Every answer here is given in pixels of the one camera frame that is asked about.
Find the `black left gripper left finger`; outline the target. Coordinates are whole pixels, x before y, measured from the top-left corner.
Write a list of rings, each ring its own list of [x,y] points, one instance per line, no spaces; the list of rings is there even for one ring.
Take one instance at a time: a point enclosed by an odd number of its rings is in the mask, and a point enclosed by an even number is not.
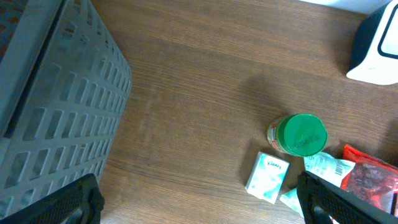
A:
[[[96,176],[86,174],[28,207],[4,218],[5,224],[100,224],[105,199]]]

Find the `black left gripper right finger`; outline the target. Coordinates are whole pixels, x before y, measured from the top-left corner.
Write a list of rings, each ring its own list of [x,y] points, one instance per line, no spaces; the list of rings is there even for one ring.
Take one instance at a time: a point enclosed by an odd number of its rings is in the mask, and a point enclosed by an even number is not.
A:
[[[397,224],[397,217],[311,172],[303,171],[298,176],[297,195],[306,224]]]

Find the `teal wet wipes pack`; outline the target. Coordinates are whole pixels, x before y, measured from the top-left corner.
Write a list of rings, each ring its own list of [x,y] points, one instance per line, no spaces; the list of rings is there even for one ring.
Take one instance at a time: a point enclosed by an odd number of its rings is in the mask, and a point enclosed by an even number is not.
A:
[[[317,155],[305,157],[304,165],[306,171],[341,187],[343,179],[354,169],[355,163],[344,159],[335,159],[325,152],[320,152]],[[303,218],[297,189],[281,195],[279,200]]]

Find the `red candy bag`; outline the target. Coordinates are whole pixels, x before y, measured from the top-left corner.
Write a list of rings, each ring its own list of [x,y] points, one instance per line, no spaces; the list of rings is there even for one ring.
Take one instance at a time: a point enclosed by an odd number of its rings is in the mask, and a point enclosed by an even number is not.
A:
[[[355,165],[341,188],[396,217],[397,168],[350,145],[344,146],[343,159]]]

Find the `small teal tissue pack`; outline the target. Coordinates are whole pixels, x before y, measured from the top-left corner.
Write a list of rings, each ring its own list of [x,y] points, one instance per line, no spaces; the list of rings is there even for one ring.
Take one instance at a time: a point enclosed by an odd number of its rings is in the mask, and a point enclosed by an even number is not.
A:
[[[258,152],[245,187],[247,193],[275,204],[288,168],[288,162]]]

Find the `green lid jar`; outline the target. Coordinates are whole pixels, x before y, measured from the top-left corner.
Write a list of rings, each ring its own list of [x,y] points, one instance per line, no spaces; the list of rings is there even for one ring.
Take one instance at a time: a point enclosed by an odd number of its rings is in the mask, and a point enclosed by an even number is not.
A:
[[[318,154],[328,143],[328,131],[314,114],[292,114],[274,119],[266,131],[269,144],[296,157]]]

